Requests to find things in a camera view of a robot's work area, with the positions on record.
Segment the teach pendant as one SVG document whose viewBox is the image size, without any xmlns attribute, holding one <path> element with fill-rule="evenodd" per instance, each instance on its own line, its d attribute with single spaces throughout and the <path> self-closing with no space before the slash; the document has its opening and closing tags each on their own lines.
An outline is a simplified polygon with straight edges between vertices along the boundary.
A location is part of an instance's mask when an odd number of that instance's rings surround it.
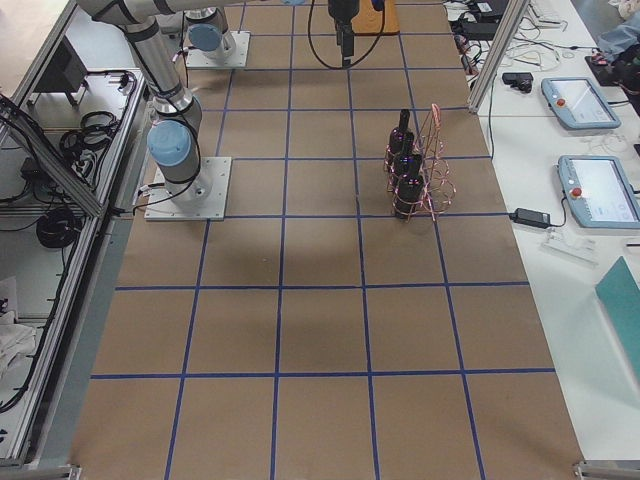
<svg viewBox="0 0 640 480">
<path fill-rule="evenodd" d="M 563 155 L 557 173 L 581 227 L 639 229 L 639 204 L 617 157 Z"/>
<path fill-rule="evenodd" d="M 611 130 L 621 125 L 619 117 L 590 78 L 544 78 L 541 91 L 551 111 L 568 130 Z"/>
</svg>

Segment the green board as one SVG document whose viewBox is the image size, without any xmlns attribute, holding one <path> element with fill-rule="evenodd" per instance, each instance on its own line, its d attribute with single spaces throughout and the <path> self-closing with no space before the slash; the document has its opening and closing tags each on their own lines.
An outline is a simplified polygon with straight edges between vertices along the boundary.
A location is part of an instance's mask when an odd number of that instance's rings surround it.
<svg viewBox="0 0 640 480">
<path fill-rule="evenodd" d="M 595 290 L 631 371 L 639 377 L 639 284 L 623 257 L 612 264 Z"/>
</svg>

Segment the far teach pendant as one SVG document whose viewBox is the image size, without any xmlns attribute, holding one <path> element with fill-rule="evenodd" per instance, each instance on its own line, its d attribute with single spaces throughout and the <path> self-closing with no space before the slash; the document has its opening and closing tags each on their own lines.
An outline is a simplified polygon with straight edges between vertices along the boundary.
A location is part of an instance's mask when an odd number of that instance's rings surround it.
<svg viewBox="0 0 640 480">
<path fill-rule="evenodd" d="M 621 125 L 619 117 L 590 78 L 544 78 L 541 91 L 551 111 L 568 130 L 611 130 Z"/>
</svg>

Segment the white cloth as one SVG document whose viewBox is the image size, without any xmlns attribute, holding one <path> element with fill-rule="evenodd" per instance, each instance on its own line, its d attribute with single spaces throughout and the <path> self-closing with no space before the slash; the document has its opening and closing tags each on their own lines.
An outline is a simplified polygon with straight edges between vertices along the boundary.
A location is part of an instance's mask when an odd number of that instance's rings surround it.
<svg viewBox="0 0 640 480">
<path fill-rule="evenodd" d="M 1 281 L 1 378 L 36 350 L 36 329 L 18 322 L 17 281 Z"/>
</svg>

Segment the orange wooden tray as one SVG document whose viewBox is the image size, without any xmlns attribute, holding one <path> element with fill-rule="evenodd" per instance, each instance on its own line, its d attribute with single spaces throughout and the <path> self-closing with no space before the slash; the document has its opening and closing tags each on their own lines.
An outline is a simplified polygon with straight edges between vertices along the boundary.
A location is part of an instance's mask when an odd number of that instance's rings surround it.
<svg viewBox="0 0 640 480">
<path fill-rule="evenodd" d="M 352 20 L 352 27 L 357 36 L 396 35 L 400 32 L 399 19 L 394 0 L 384 2 L 384 10 L 377 11 L 380 1 L 359 1 L 359 13 Z"/>
</svg>

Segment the dark wine bottle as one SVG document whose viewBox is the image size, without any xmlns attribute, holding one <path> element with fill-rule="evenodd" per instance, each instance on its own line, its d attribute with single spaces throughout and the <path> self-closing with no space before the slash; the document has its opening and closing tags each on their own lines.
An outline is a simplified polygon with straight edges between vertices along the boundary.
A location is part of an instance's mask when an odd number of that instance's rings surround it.
<svg viewBox="0 0 640 480">
<path fill-rule="evenodd" d="M 411 111 L 409 109 L 401 109 L 399 114 L 398 125 L 394 127 L 389 136 L 387 152 L 391 155 L 395 155 L 400 152 L 404 138 L 410 131 L 409 120 L 411 118 Z"/>
<path fill-rule="evenodd" d="M 400 219 L 408 219 L 415 211 L 416 204 L 420 200 L 424 187 L 424 178 L 420 173 L 422 156 L 414 154 L 413 163 L 409 172 L 401 177 L 397 183 L 394 208 L 395 216 Z"/>
<path fill-rule="evenodd" d="M 396 186 L 399 179 L 409 172 L 415 154 L 415 139 L 412 132 L 407 132 L 402 142 L 400 151 L 392 161 L 391 183 Z"/>
</svg>

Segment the small black device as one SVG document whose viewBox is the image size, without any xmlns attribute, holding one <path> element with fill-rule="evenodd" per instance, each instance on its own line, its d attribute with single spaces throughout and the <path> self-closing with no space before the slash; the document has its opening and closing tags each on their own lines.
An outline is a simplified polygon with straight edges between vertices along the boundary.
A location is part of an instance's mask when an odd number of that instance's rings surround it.
<svg viewBox="0 0 640 480">
<path fill-rule="evenodd" d="M 532 90 L 533 75 L 529 72 L 504 72 L 502 82 L 512 89 L 528 94 Z"/>
</svg>

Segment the clear acrylic stand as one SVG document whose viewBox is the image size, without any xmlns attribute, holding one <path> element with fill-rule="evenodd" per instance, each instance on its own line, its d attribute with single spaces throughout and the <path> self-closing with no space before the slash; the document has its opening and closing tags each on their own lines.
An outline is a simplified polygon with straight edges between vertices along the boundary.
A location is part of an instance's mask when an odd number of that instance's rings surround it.
<svg viewBox="0 0 640 480">
<path fill-rule="evenodd" d="M 592 266 L 598 264 L 596 243 L 593 240 L 587 238 L 569 239 L 562 231 L 557 229 L 550 229 L 547 232 L 541 247 Z"/>
</svg>

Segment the near teach pendant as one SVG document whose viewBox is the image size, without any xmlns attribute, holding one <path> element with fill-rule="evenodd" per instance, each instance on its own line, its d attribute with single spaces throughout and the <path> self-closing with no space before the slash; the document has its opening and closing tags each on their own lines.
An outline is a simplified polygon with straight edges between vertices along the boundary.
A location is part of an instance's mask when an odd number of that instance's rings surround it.
<svg viewBox="0 0 640 480">
<path fill-rule="evenodd" d="M 563 155 L 557 173 L 581 227 L 639 229 L 639 204 L 617 157 Z"/>
</svg>

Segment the aluminium frame post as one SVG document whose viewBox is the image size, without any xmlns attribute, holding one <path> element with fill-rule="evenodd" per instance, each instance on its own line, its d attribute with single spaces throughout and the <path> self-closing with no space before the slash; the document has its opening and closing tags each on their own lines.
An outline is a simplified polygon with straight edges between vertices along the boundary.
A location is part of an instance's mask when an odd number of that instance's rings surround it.
<svg viewBox="0 0 640 480">
<path fill-rule="evenodd" d="M 522 18 L 526 13 L 529 3 L 529 0 L 513 0 L 508 3 L 505 14 L 498 25 L 484 64 L 476 78 L 473 88 L 471 89 L 468 99 L 468 111 L 470 113 L 478 113 L 480 106 L 494 81 L 507 47 L 513 40 Z"/>
</svg>

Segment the black power adapter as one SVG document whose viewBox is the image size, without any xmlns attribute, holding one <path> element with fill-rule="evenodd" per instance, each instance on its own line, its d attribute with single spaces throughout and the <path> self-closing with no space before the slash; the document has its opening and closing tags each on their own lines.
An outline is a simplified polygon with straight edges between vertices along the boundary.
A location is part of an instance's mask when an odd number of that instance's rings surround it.
<svg viewBox="0 0 640 480">
<path fill-rule="evenodd" d="M 509 219 L 516 224 L 539 229 L 547 229 L 551 226 L 548 213 L 525 208 L 516 208 L 509 214 Z"/>
</svg>

